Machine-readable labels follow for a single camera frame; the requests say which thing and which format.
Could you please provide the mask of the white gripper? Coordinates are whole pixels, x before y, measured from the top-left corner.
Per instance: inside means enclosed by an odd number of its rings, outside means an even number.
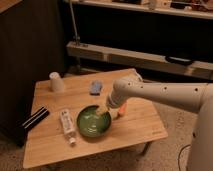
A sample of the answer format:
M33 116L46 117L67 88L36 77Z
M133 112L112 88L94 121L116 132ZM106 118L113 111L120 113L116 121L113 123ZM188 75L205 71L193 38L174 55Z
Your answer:
M109 93L106 98L106 106L108 108L118 108L120 106L120 95L115 91ZM98 116L105 114L108 111L108 108L106 106L99 106L96 109L96 114Z

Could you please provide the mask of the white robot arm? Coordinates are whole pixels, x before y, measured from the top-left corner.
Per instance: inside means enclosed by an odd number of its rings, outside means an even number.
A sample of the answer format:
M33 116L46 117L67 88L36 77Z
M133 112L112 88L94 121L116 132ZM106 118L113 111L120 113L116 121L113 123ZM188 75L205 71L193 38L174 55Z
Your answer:
M112 92L97 114L119 108L132 97L196 113L187 171L213 171L213 83L144 83L140 76L131 74L113 82Z

